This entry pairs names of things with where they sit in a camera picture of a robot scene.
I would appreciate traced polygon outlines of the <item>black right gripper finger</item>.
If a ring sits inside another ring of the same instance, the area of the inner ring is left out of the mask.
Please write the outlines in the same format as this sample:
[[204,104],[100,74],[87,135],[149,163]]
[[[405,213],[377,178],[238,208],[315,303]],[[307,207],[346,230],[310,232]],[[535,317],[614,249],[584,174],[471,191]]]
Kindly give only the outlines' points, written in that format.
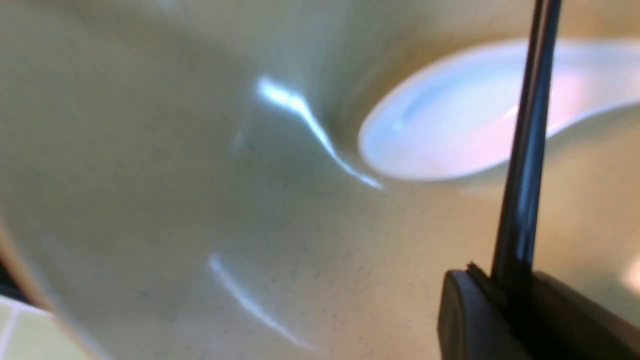
[[480,267],[443,276],[444,360],[637,360],[639,328],[543,272],[509,299]]

